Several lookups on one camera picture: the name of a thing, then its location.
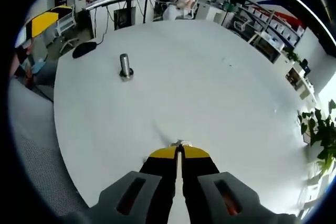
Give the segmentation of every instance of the woman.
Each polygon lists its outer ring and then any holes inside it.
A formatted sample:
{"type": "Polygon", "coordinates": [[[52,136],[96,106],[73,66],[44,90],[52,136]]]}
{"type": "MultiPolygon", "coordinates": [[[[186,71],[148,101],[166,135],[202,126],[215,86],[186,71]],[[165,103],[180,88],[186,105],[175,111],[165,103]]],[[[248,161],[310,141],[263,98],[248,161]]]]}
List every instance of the woman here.
{"type": "Polygon", "coordinates": [[[176,20],[177,16],[183,16],[190,12],[196,0],[175,0],[163,13],[163,20],[176,20]]]}

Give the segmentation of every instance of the yellow panel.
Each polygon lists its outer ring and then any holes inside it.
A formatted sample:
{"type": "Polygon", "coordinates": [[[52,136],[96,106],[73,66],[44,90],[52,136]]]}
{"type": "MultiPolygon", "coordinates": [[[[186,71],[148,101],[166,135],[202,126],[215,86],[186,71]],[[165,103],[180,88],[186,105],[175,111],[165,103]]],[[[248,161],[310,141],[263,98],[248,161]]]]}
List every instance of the yellow panel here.
{"type": "Polygon", "coordinates": [[[187,145],[183,146],[185,158],[199,158],[199,157],[210,157],[207,152],[202,149],[190,147],[187,145]]]}
{"type": "Polygon", "coordinates": [[[31,36],[36,37],[58,20],[58,13],[45,12],[31,21],[31,36]]]}
{"type": "Polygon", "coordinates": [[[56,6],[56,7],[52,8],[51,10],[56,9],[56,8],[72,9],[71,6],[59,5],[59,6],[56,6]]]}
{"type": "Polygon", "coordinates": [[[158,158],[171,158],[173,159],[175,157],[175,150],[176,146],[171,146],[164,149],[159,149],[155,152],[153,152],[150,157],[158,157],[158,158]]]}

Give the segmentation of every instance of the white round table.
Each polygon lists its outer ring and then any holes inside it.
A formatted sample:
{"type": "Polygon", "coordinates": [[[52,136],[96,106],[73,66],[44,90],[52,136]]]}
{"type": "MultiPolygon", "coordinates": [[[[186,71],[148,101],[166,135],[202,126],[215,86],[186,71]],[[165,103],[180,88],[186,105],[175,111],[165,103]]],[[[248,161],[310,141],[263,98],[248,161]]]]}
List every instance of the white round table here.
{"type": "Polygon", "coordinates": [[[63,159],[90,207],[151,152],[182,139],[265,207],[298,210],[308,175],[297,124],[303,103],[268,59],[218,24],[177,20],[107,33],[87,55],[59,59],[54,100],[63,159]],[[122,53],[130,82],[119,78],[122,53]]]}

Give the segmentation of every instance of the cylindrical object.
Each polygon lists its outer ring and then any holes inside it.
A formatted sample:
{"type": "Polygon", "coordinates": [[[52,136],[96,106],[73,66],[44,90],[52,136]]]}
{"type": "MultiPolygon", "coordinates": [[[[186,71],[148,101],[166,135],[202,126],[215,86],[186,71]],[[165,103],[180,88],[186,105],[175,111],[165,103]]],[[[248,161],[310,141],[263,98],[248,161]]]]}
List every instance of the cylindrical object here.
{"type": "Polygon", "coordinates": [[[120,55],[120,64],[123,76],[128,78],[131,75],[131,69],[127,54],[120,55]]]}

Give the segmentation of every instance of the green plant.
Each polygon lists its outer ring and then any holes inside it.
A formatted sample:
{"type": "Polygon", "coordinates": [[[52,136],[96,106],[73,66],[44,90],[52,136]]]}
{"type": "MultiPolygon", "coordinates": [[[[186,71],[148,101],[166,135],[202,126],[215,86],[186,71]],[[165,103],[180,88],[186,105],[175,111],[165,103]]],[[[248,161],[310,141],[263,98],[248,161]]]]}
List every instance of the green plant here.
{"type": "Polygon", "coordinates": [[[293,51],[293,49],[290,49],[290,48],[286,47],[286,48],[284,49],[284,51],[287,53],[287,58],[288,58],[288,59],[293,60],[293,61],[296,61],[296,62],[301,62],[300,57],[298,56],[297,53],[295,53],[295,52],[293,51]]]}
{"type": "Polygon", "coordinates": [[[298,116],[301,123],[301,134],[310,136],[310,146],[315,142],[321,142],[323,147],[322,152],[317,156],[319,165],[322,169],[322,174],[331,167],[334,159],[336,158],[336,128],[335,121],[331,119],[331,112],[336,109],[336,104],[333,100],[329,102],[329,116],[324,120],[322,119],[321,110],[315,109],[314,112],[303,112],[298,116]]]}

